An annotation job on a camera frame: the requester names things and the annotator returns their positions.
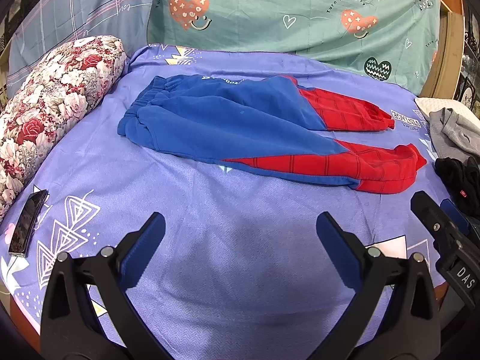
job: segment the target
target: pillow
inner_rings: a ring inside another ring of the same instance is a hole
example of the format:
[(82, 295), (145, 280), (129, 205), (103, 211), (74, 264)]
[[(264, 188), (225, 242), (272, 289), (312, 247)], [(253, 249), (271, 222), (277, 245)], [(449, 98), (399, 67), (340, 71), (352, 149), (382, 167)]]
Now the pillow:
[(0, 115), (0, 222), (46, 156), (93, 110), (123, 71), (113, 36), (68, 42), (46, 54)]
[(423, 113), (423, 116), (425, 116), (425, 119), (428, 121), (430, 121), (430, 112), (440, 111), (444, 108), (452, 108), (457, 114), (464, 116), (475, 126), (480, 128), (480, 120), (466, 105), (457, 100), (418, 97), (415, 99), (415, 102), (417, 103), (419, 110)]

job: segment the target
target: red fabric panel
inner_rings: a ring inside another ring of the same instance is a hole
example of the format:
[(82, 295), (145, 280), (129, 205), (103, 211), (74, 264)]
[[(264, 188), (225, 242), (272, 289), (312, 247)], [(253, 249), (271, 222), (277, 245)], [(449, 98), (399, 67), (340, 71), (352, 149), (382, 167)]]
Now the red fabric panel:
[(372, 103), (320, 88), (298, 90), (329, 131), (382, 131), (395, 127), (392, 116)]
[(415, 182), (417, 170), (427, 161), (413, 145), (382, 149), (335, 140), (349, 151), (331, 155), (281, 155), (235, 158), (254, 168), (309, 176), (346, 176), (360, 180), (359, 191), (398, 193)]

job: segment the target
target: silver bolt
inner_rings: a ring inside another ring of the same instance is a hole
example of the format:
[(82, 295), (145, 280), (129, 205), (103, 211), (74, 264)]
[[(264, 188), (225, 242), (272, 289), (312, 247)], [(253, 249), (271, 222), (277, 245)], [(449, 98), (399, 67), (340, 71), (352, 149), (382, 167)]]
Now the silver bolt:
[(100, 254), (103, 257), (110, 257), (113, 254), (113, 248), (111, 246), (105, 246), (102, 250), (100, 250)]
[(418, 252), (415, 252), (415, 253), (413, 254), (413, 259), (414, 259), (417, 263), (422, 263), (423, 260), (425, 260), (425, 257), (423, 257), (423, 254), (418, 253)]
[(68, 253), (67, 252), (62, 252), (62, 253), (59, 253), (58, 256), (57, 256), (57, 260), (60, 261), (61, 263), (63, 263), (66, 259), (68, 259)]
[(377, 247), (373, 246), (373, 247), (369, 247), (368, 248), (368, 254), (372, 257), (380, 257), (382, 252), (380, 251), (380, 249), (378, 249)]

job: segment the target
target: smartphone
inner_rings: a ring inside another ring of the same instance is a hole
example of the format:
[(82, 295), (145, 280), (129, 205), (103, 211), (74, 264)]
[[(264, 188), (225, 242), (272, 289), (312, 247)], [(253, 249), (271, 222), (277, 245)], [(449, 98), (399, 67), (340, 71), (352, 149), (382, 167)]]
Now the smartphone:
[(10, 247), (8, 249), (10, 255), (19, 257), (27, 256), (35, 221), (48, 193), (47, 190), (42, 190), (32, 193), (28, 197), (11, 237)]

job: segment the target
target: white pillow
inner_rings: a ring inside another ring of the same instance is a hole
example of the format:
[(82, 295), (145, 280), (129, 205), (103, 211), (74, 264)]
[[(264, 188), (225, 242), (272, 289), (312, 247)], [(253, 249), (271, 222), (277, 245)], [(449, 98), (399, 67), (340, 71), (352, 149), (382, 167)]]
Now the white pillow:
[(417, 103), (420, 111), (423, 113), (423, 116), (425, 116), (425, 119), (428, 121), (430, 121), (430, 112), (440, 111), (444, 108), (452, 108), (457, 114), (464, 116), (475, 126), (480, 128), (480, 120), (471, 110), (457, 100), (418, 97), (415, 99), (415, 102)]

